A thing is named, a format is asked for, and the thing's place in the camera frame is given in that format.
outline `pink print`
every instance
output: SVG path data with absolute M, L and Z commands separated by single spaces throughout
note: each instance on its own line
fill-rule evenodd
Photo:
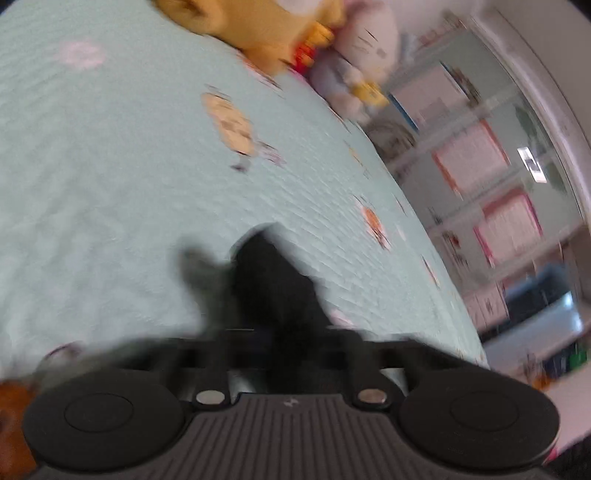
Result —
M 95 69 L 106 60 L 105 51 L 90 41 L 74 41 L 60 46 L 57 56 L 60 63 L 76 70 Z
M 337 327 L 344 328 L 346 330 L 353 330 L 355 328 L 353 322 L 351 322 L 351 320 L 349 320 L 340 310 L 331 310 L 329 316 L 332 324 Z

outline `shelf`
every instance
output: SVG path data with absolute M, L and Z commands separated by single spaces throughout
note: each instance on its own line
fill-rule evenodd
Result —
M 589 330 L 591 316 L 579 315 L 567 293 L 530 320 L 487 342 L 486 357 L 493 370 L 516 377 L 528 354 L 538 361 L 546 360 Z
M 412 79 L 416 75 L 417 67 L 437 61 L 442 51 L 445 51 L 455 39 L 467 33 L 470 33 L 470 31 L 465 26 L 459 27 L 455 30 L 450 30 L 436 40 L 435 43 L 427 47 L 420 47 L 414 53 L 413 59 L 405 66 L 402 66 L 402 68 L 396 70 L 396 74 L 393 77 L 390 77 L 385 85 L 385 89 L 395 89 L 397 86 Z

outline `yellow plush toy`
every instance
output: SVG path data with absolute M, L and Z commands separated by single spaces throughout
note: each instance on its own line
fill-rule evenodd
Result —
M 182 27 L 239 48 L 267 75 L 290 62 L 295 46 L 318 22 L 339 27 L 343 0 L 155 0 Z
M 375 82 L 357 83 L 351 87 L 350 92 L 351 95 L 357 97 L 365 105 L 383 108 L 388 104 L 388 99 Z

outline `brown object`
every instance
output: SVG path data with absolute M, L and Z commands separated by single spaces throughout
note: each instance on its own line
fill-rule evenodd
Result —
M 201 99 L 226 146 L 242 155 L 252 157 L 255 154 L 255 144 L 250 120 L 228 98 L 214 93 L 204 93 Z
M 22 416 L 34 394 L 18 382 L 0 383 L 0 479 L 18 480 L 37 465 L 22 434 Z
M 155 1 L 182 27 L 239 48 L 271 76 L 292 61 L 298 43 L 316 21 L 332 28 L 345 20 L 343 0 Z

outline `screw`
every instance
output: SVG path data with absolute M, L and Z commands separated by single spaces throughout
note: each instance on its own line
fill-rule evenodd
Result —
M 226 396 L 219 390 L 203 390 L 195 396 L 195 400 L 201 405 L 219 405 L 226 400 Z
M 386 392 L 377 388 L 366 388 L 357 394 L 357 398 L 363 403 L 381 405 L 386 402 L 388 396 L 386 395 Z

